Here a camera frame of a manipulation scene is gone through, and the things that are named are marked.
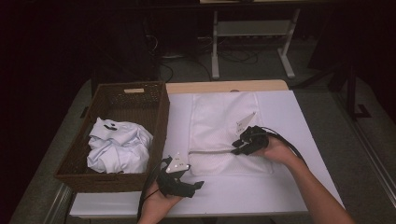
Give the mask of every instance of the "crumpled white cloth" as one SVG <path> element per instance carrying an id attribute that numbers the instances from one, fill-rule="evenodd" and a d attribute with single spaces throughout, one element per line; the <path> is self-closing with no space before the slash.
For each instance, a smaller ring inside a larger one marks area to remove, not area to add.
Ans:
<path id="1" fill-rule="evenodd" d="M 234 149 L 240 120 L 257 112 L 250 126 L 263 126 L 254 92 L 197 93 L 192 101 L 189 163 L 193 175 L 273 172 L 272 163 L 263 157 L 222 153 Z"/>
<path id="2" fill-rule="evenodd" d="M 144 173 L 153 136 L 143 126 L 98 118 L 90 132 L 88 167 L 99 173 Z"/>

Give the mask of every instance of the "hand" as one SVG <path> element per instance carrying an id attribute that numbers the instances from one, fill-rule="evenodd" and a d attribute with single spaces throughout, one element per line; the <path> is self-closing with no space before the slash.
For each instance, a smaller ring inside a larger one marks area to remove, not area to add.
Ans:
<path id="1" fill-rule="evenodd" d="M 142 216 L 139 220 L 139 224 L 154 224 L 160 222 L 169 210 L 183 198 L 179 196 L 166 195 L 158 190 L 157 181 L 154 181 L 148 188 L 146 197 L 148 197 L 142 207 Z"/>
<path id="2" fill-rule="evenodd" d="M 297 156 L 287 147 L 282 141 L 272 136 L 268 136 L 269 144 L 268 147 L 257 150 L 252 155 L 262 156 L 271 161 L 289 164 Z"/>

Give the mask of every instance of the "table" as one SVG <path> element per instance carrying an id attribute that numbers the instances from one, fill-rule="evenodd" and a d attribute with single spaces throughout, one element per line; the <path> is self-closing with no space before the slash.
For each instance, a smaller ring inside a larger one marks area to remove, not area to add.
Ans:
<path id="1" fill-rule="evenodd" d="M 171 102 L 168 135 L 163 156 L 176 155 L 187 161 L 191 97 L 195 92 L 255 91 L 267 127 L 292 142 L 304 156 L 317 179 L 342 204 L 318 152 L 292 91 L 282 80 L 231 81 L 167 84 Z M 303 198 L 285 166 L 273 163 L 273 174 L 193 176 L 182 181 L 204 180 L 193 198 L 183 199 L 169 217 L 265 216 L 306 213 Z M 78 193 L 70 215 L 83 218 L 135 217 L 140 192 Z"/>

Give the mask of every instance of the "black cable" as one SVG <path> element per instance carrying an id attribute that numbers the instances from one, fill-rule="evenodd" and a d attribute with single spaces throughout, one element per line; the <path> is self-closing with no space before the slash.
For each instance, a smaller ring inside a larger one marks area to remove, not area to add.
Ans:
<path id="1" fill-rule="evenodd" d="M 206 68 L 206 66 L 204 66 L 202 63 L 198 62 L 198 60 L 195 60 L 193 56 L 190 56 L 189 54 L 177 57 L 177 58 L 164 58 L 163 63 L 172 63 L 178 60 L 186 60 L 186 61 L 190 61 L 193 63 L 197 63 L 198 65 L 202 66 L 205 71 L 206 74 L 208 75 L 209 81 L 212 81 L 212 76 L 211 73 L 209 72 L 209 70 Z"/>
<path id="2" fill-rule="evenodd" d="M 247 57 L 244 58 L 244 59 L 237 58 L 237 57 L 233 56 L 231 53 L 226 53 L 225 51 L 221 51 L 221 50 L 218 51 L 218 55 L 219 55 L 222 59 L 224 59 L 224 60 L 226 60 L 226 61 L 228 61 L 228 62 L 232 62 L 232 63 L 255 64 L 255 63 L 257 63 L 258 60 L 259 60 L 259 54 L 260 54 L 260 52 L 263 51 L 264 49 L 266 49 L 270 44 L 273 44 L 273 43 L 275 43 L 276 41 L 278 41 L 279 39 L 281 39 L 281 38 L 280 38 L 280 37 L 273 37 L 273 39 L 272 39 L 271 41 L 269 41 L 268 43 L 266 43 L 266 44 L 262 47 L 262 49 L 260 49 L 258 52 L 252 51 L 252 52 L 251 52 L 252 55 L 250 55 L 250 54 L 248 53 L 247 50 L 239 50 L 240 52 L 246 53 Z M 248 47 L 248 46 L 246 46 L 246 45 L 243 44 L 243 43 L 239 43 L 239 45 L 242 46 L 244 49 L 246 49 L 246 48 Z M 247 60 L 249 60 L 249 59 L 251 59 L 251 58 L 253 58 L 253 57 L 254 57 L 256 60 L 255 60 L 253 63 L 247 63 Z"/>
<path id="3" fill-rule="evenodd" d="M 168 79 L 165 80 L 165 83 L 167 83 L 167 82 L 169 82 L 169 81 L 172 79 L 173 74 L 174 74 L 174 71 L 173 71 L 173 69 L 172 69 L 170 66 L 168 66 L 168 65 L 165 65 L 165 64 L 163 64 L 163 63 L 160 63 L 160 65 L 162 65 L 162 66 L 168 68 L 168 69 L 171 71 L 171 76 L 170 76 Z"/>
<path id="4" fill-rule="evenodd" d="M 288 146 L 288 147 L 291 149 L 291 151 L 293 151 L 294 154 L 295 154 L 300 160 L 302 160 L 302 161 L 305 163 L 306 166 L 308 166 L 308 165 L 306 164 L 306 162 L 305 162 L 303 156 L 301 155 L 301 153 L 297 150 L 297 148 L 296 148 L 292 143 L 290 143 L 288 140 L 286 140 L 284 137 L 282 137 L 282 135 L 276 134 L 276 133 L 267 133 L 267 134 L 268 134 L 269 136 L 272 136 L 272 137 L 274 137 L 274 138 L 279 139 L 279 140 L 282 141 L 284 144 L 286 144 L 286 146 Z"/>
<path id="5" fill-rule="evenodd" d="M 143 202 L 145 202 L 151 195 L 157 193 L 160 189 L 156 189 L 154 192 L 150 193 L 144 200 Z"/>
<path id="6" fill-rule="evenodd" d="M 198 49 L 198 52 L 197 52 L 198 55 L 203 55 L 203 54 L 206 54 L 206 53 L 212 53 L 212 50 L 213 50 L 213 38 L 212 37 L 209 37 L 209 38 L 210 38 L 210 43 L 205 45 L 205 46 L 203 46 L 203 47 L 200 47 Z M 228 36 L 219 36 L 218 39 L 220 39 L 220 38 L 222 38 L 222 40 L 220 42 L 218 41 L 218 47 L 221 46 L 222 43 L 224 43 L 227 40 Z"/>
<path id="7" fill-rule="evenodd" d="M 147 41 L 149 41 L 149 39 L 154 39 L 155 40 L 154 47 L 152 47 L 152 49 L 148 50 L 148 53 L 151 54 L 151 56 L 154 57 L 155 56 L 155 49 L 158 47 L 158 39 L 154 35 L 146 35 L 146 39 L 147 39 Z"/>
<path id="8" fill-rule="evenodd" d="M 267 127 L 261 127 L 261 128 L 262 128 L 262 129 L 269 130 L 269 131 L 271 131 L 271 132 L 273 132 L 273 133 L 276 133 L 276 134 L 280 135 L 279 133 L 277 133 L 276 131 L 274 131 L 274 130 L 272 130 L 272 129 L 270 129 L 270 128 L 267 128 Z"/>
<path id="9" fill-rule="evenodd" d="M 148 188 L 151 186 L 151 184 L 153 183 L 153 181 L 155 181 L 155 179 L 157 178 L 157 176 L 155 175 L 156 170 L 158 169 L 158 167 L 161 167 L 161 164 L 165 161 L 166 159 L 162 159 L 161 162 L 158 162 L 154 168 L 152 169 L 152 171 L 150 172 L 150 174 L 148 175 L 148 177 L 146 178 L 146 182 L 143 185 L 143 189 L 142 189 L 142 194 L 140 194 L 140 199 L 139 199 L 139 206 L 137 208 L 137 222 L 139 221 L 139 219 L 142 216 L 142 208 L 143 208 L 143 203 L 145 202 L 145 200 L 151 196 L 152 194 L 150 194 L 148 197 L 146 197 L 146 192 L 148 190 Z"/>

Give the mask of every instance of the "white stand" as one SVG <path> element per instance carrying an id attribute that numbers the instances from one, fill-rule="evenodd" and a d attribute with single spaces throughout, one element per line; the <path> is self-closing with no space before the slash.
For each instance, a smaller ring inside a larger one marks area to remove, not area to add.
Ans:
<path id="1" fill-rule="evenodd" d="M 215 11 L 213 19 L 212 78 L 219 79 L 218 36 L 238 35 L 284 35 L 286 43 L 283 49 L 278 49 L 277 51 L 288 78 L 295 78 L 287 53 L 299 14 L 300 9 L 297 8 L 291 21 L 218 21 L 218 12 Z"/>

